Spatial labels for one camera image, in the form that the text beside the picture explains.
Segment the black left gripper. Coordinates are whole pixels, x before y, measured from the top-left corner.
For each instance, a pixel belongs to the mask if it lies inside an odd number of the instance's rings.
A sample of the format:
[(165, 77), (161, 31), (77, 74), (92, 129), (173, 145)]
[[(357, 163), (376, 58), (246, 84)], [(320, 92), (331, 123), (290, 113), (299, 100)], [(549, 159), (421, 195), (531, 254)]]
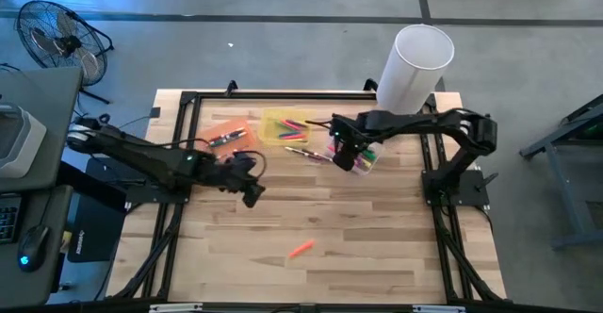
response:
[(258, 178), (251, 175), (256, 159), (251, 152), (234, 152), (220, 163), (220, 191), (232, 193), (244, 192), (242, 201), (247, 208), (253, 208), (262, 193), (264, 186), (257, 184)]

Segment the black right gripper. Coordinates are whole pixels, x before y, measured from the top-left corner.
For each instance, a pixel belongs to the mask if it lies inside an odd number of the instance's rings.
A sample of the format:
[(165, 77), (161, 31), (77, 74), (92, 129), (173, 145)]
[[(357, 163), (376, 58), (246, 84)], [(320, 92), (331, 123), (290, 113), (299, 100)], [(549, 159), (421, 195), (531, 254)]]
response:
[(351, 171), (356, 157), (372, 143), (372, 139), (358, 127), (356, 120), (333, 114), (330, 135), (334, 140), (333, 163), (344, 171)]

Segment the blue dry-erase marker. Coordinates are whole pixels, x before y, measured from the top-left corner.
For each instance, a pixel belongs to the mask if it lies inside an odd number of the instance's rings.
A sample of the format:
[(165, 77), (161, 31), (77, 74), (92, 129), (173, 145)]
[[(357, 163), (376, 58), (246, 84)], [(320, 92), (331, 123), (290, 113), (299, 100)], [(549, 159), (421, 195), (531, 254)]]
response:
[(214, 142), (217, 142), (217, 141), (219, 141), (219, 140), (229, 140), (229, 139), (234, 138), (234, 137), (237, 137), (237, 136), (239, 136), (240, 134), (243, 134), (243, 133), (245, 133), (245, 132), (246, 132), (246, 131), (245, 131), (244, 127), (240, 127), (240, 128), (237, 128), (236, 130), (234, 130), (234, 131), (232, 131), (232, 132), (229, 132), (229, 133), (227, 133), (227, 134), (223, 134), (223, 135), (217, 136), (217, 137), (215, 137), (215, 138), (212, 138), (212, 139), (210, 140), (210, 143), (214, 143)]

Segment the orange translucent highlighter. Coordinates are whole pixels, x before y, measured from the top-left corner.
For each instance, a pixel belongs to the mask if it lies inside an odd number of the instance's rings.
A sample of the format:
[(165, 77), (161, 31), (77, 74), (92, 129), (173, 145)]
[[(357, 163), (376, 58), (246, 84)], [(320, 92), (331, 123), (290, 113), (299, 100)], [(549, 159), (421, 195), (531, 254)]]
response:
[(289, 258), (294, 258), (294, 257), (296, 257), (298, 255), (301, 255), (301, 254), (305, 253), (306, 251), (312, 249), (314, 245), (315, 245), (315, 241), (313, 239), (307, 240), (306, 242), (304, 242), (300, 246), (296, 247), (293, 251), (291, 251), (288, 254), (288, 257)]

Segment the brown dry-erase marker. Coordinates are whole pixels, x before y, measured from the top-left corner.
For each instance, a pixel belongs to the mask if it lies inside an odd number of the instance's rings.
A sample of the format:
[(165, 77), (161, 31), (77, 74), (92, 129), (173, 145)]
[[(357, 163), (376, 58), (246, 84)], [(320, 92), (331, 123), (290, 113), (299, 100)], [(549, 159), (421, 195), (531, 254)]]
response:
[(319, 154), (317, 152), (309, 151), (309, 150), (306, 150), (306, 149), (301, 149), (301, 150), (303, 152), (305, 152), (306, 154), (310, 155), (310, 156), (317, 157), (317, 158), (319, 158), (321, 160), (333, 162), (333, 160), (330, 157), (328, 157), (328, 156)]

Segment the orange translucent plastic bin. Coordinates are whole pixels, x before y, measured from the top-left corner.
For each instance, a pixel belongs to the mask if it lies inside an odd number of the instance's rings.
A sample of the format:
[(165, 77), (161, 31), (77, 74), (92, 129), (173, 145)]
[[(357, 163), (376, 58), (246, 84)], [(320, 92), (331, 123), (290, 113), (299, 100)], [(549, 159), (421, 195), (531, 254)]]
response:
[[(210, 140), (217, 136), (227, 134), (236, 130), (237, 128), (244, 127), (247, 135), (239, 140), (232, 141), (225, 145), (219, 147), (211, 147)], [(227, 157), (230, 157), (234, 152), (240, 151), (248, 151), (255, 150), (257, 148), (257, 139), (253, 132), (252, 127), (248, 124), (248, 122), (242, 118), (229, 120), (223, 122), (221, 124), (215, 124), (213, 126), (202, 129), (197, 133), (197, 137), (199, 139), (203, 139), (209, 142), (209, 145), (206, 145), (203, 141), (198, 142), (196, 146), (199, 149), (205, 149), (209, 152), (213, 153), (218, 159), (224, 160)]]

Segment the white cylindrical lamp shade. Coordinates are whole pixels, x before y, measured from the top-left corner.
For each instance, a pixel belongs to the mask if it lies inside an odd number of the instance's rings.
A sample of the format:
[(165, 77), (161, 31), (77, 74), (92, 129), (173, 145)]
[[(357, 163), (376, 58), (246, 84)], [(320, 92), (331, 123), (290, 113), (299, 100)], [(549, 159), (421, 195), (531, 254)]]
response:
[(452, 39), (432, 25), (408, 25), (394, 39), (378, 88), (378, 106), (417, 113), (455, 56)]

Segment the grey side desk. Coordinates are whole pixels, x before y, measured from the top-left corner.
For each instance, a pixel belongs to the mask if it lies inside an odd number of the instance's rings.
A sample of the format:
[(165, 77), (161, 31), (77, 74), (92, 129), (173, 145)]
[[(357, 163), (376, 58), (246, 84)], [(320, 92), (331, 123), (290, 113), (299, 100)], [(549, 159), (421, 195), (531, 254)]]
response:
[[(15, 241), (0, 244), (0, 310), (43, 305), (58, 281), (59, 249), (73, 189), (69, 186), (16, 193), (22, 196), (21, 213)], [(43, 264), (34, 272), (22, 272), (18, 266), (18, 247), (25, 232), (45, 224), (51, 232)]]
[(29, 172), (22, 178), (0, 178), (0, 193), (55, 185), (82, 76), (74, 67), (0, 73), (2, 100), (21, 107), (46, 127)]

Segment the black computer mouse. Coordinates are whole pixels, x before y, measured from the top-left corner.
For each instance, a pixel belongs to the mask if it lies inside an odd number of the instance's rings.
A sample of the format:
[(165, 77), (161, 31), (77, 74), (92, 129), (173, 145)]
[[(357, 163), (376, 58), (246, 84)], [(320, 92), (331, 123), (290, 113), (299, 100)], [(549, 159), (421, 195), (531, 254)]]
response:
[(39, 224), (29, 228), (20, 239), (18, 266), (22, 272), (34, 272), (43, 264), (50, 232), (49, 226)]

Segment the white desktop device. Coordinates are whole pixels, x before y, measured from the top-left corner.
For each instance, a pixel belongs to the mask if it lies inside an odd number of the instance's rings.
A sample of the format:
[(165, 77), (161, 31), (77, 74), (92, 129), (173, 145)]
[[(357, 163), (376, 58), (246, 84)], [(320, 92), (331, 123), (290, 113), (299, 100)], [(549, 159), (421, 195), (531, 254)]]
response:
[(0, 178), (23, 178), (33, 165), (46, 127), (12, 103), (0, 103)]

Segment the black floor fan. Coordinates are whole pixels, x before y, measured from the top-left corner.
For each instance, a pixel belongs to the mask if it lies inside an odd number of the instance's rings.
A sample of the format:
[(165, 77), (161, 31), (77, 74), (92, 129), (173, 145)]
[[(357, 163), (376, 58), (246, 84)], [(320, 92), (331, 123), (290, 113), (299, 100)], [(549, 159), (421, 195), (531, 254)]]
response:
[(101, 81), (108, 66), (113, 40), (75, 11), (58, 3), (32, 0), (21, 6), (15, 29), (26, 52), (42, 68), (81, 70), (80, 91), (105, 105), (104, 97), (87, 90)]

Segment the black keyboard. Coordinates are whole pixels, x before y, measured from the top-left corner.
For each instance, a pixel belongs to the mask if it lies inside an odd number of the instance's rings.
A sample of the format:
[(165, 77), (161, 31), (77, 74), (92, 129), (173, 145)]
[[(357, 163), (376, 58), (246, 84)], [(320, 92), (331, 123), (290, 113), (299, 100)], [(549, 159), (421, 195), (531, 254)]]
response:
[(18, 231), (22, 196), (16, 193), (0, 195), (0, 244), (15, 241)]

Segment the blue-grey metal cart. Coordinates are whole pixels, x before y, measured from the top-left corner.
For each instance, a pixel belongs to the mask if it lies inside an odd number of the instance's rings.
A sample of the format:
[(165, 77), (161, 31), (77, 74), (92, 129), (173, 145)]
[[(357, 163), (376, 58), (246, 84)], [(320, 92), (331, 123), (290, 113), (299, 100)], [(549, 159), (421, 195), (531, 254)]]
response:
[(595, 227), (587, 201), (580, 202), (574, 196), (570, 178), (562, 168), (558, 147), (563, 145), (603, 147), (603, 93), (563, 117), (554, 131), (518, 152), (525, 160), (544, 153), (560, 186), (562, 203), (573, 232), (554, 239), (551, 242), (554, 250), (603, 242), (603, 229)]

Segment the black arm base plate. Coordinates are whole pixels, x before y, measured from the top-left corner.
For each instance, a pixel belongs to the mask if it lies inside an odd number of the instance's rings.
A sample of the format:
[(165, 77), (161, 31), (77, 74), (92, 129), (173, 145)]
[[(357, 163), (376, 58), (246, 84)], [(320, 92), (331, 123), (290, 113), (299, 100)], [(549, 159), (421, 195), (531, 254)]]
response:
[(109, 157), (91, 157), (86, 173), (121, 191), (125, 201), (132, 204), (186, 204), (187, 191), (168, 192), (149, 176), (127, 167)]
[(424, 172), (421, 182), (428, 206), (488, 206), (490, 203), (485, 178), (479, 170), (467, 170), (451, 184), (436, 181), (432, 172)]

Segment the white edge bracket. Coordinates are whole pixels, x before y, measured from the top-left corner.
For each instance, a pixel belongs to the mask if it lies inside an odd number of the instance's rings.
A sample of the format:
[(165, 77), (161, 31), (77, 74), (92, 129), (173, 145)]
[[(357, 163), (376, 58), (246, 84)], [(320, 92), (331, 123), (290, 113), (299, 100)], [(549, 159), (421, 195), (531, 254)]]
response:
[(455, 305), (414, 305), (413, 313), (466, 313), (463, 306)]
[(148, 313), (197, 313), (203, 312), (201, 303), (164, 303), (150, 305)]

